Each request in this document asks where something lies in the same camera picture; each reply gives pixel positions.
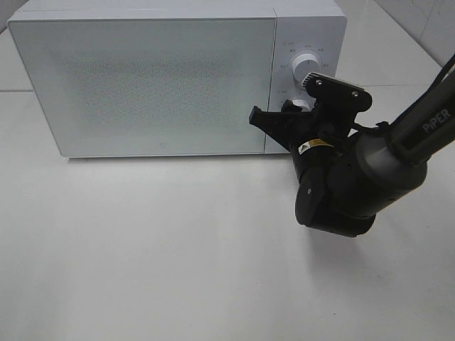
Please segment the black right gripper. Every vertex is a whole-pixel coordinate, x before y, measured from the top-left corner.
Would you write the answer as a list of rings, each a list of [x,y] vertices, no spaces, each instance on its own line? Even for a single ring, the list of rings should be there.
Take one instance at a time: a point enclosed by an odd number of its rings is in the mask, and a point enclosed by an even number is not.
[[[290,151],[299,188],[296,194],[297,222],[345,237],[366,233],[373,217],[351,217],[334,202],[328,174],[348,150],[348,135],[360,112],[373,102],[362,87],[318,72],[310,72],[303,88],[315,99],[314,108],[302,107],[287,99],[283,112],[264,112],[253,106],[249,123]]]

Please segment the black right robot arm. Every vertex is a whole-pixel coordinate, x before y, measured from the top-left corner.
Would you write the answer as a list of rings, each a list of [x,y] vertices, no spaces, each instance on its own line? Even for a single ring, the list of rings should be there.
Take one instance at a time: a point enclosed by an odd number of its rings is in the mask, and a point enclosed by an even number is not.
[[[379,211],[418,188],[427,161],[454,140],[454,61],[396,120],[374,127],[355,121],[370,107],[369,93],[322,75],[311,76],[310,83],[314,109],[284,113],[299,181],[296,219],[355,237],[372,227]]]

